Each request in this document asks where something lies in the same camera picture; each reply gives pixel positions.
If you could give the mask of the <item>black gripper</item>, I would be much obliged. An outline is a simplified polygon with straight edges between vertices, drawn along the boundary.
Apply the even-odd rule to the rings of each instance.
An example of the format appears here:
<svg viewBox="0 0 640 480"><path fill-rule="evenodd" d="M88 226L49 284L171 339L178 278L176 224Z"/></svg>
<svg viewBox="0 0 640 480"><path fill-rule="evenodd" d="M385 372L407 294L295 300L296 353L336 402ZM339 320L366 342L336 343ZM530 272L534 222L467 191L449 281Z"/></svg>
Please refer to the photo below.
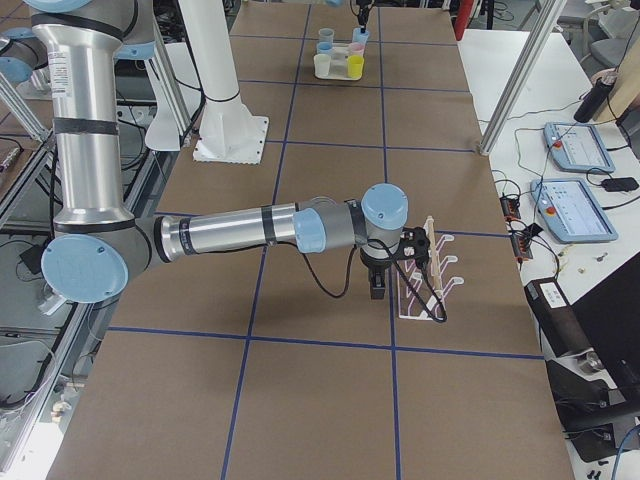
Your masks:
<svg viewBox="0 0 640 480"><path fill-rule="evenodd" d="M357 16L359 28L366 29L369 20L369 13L373 7L373 0L354 0L353 4L355 5L354 12Z"/></svg>
<svg viewBox="0 0 640 480"><path fill-rule="evenodd" d="M383 300L386 293L386 272L391 267L392 261L388 258L374 258L366 253L364 249L360 250L360 259L368 269L371 300Z"/></svg>

